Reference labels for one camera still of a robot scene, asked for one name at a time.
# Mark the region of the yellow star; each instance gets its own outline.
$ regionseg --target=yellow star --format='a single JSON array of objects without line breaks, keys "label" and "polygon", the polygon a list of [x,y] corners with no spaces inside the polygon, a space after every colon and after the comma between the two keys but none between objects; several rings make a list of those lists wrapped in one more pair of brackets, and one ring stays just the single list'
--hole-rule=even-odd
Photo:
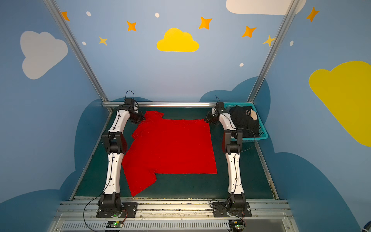
[{"label": "yellow star", "polygon": [[209,29],[209,23],[212,19],[204,19],[201,17],[201,25],[199,27],[199,29],[201,28],[206,28],[207,30]]},{"label": "yellow star", "polygon": [[129,25],[129,28],[128,28],[128,31],[130,31],[130,30],[133,30],[133,31],[137,31],[136,29],[135,29],[135,24],[137,24],[137,23],[129,23],[128,21],[126,21],[127,23],[128,23],[128,25]]},{"label": "yellow star", "polygon": [[99,38],[101,39],[101,41],[99,43],[104,43],[107,46],[107,44],[106,44],[107,39],[102,39],[101,37],[99,37]]},{"label": "yellow star", "polygon": [[67,17],[67,11],[62,12],[62,16],[65,20],[69,21],[69,18]]},{"label": "yellow star", "polygon": [[245,31],[245,34],[243,34],[242,37],[245,37],[245,36],[248,36],[251,38],[251,36],[253,36],[253,32],[256,28],[249,28],[248,26],[246,26],[246,31]]},{"label": "yellow star", "polygon": [[267,44],[269,44],[269,46],[270,46],[270,44],[272,43],[272,41],[275,40],[275,39],[276,39],[276,38],[273,38],[273,39],[272,39],[272,38],[270,37],[270,35],[268,35],[268,40],[265,41],[263,44],[267,43]]},{"label": "yellow star", "polygon": [[319,11],[316,11],[313,7],[312,9],[312,12],[310,13],[310,15],[308,15],[307,19],[310,19],[311,22],[313,22],[313,19],[314,19],[314,16],[316,16],[316,14],[318,14]]}]

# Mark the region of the red fabric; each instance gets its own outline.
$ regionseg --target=red fabric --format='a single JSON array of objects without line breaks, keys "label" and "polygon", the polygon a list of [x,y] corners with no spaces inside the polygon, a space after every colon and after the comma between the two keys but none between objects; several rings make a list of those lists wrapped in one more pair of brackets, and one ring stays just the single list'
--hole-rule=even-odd
[{"label": "red fabric", "polygon": [[132,196],[155,183],[155,173],[217,173],[209,124],[162,119],[163,115],[146,112],[122,160]]}]

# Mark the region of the teal plastic basket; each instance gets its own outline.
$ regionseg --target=teal plastic basket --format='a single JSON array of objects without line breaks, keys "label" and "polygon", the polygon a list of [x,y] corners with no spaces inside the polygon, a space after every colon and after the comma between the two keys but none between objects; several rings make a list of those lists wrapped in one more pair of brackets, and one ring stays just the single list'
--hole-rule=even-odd
[{"label": "teal plastic basket", "polygon": [[[240,106],[240,107],[243,107],[243,106],[251,106],[253,108],[253,110],[257,113],[257,118],[259,120],[259,137],[256,137],[255,138],[255,141],[259,141],[259,140],[263,140],[263,139],[267,139],[268,138],[268,133],[267,131],[265,130],[265,127],[259,117],[259,114],[254,106],[254,104],[252,103],[249,103],[249,102],[224,102],[224,107],[229,110],[230,108],[234,107],[234,106]],[[242,139],[242,142],[243,143],[253,143],[254,142],[254,138],[243,138]]]}]

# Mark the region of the folded black garment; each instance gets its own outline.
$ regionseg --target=folded black garment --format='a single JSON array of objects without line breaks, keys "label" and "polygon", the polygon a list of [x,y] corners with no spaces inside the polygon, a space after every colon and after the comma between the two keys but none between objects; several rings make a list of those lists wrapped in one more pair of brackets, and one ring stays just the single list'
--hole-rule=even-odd
[{"label": "folded black garment", "polygon": [[244,128],[242,135],[244,138],[259,136],[259,118],[251,106],[239,107],[238,105],[229,110],[231,119],[237,128]]}]

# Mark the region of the green work surface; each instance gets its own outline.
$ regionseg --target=green work surface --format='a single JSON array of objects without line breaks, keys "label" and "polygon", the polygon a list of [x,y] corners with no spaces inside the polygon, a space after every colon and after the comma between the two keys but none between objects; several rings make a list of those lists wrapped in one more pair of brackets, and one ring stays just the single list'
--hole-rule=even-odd
[{"label": "green work surface", "polygon": [[[206,108],[141,108],[143,114],[146,111],[157,110],[164,113],[164,119],[203,119],[210,109]],[[111,127],[116,112],[112,114],[107,129]],[[131,134],[137,125],[127,122],[124,129],[124,137],[130,147],[134,139]],[[210,125],[211,140],[215,154],[218,174],[156,174],[156,182],[135,197],[152,198],[227,198],[228,191],[228,167],[225,154],[221,149],[223,137],[223,126]],[[171,143],[170,136],[164,141]],[[242,186],[247,199],[273,199],[258,153],[253,143],[244,143],[240,156],[240,172]],[[102,193],[106,181],[108,167],[107,153],[99,143],[88,169],[77,189],[76,196],[99,196]],[[121,197],[131,197],[128,183],[126,182],[124,170],[121,167],[120,176]]]}]

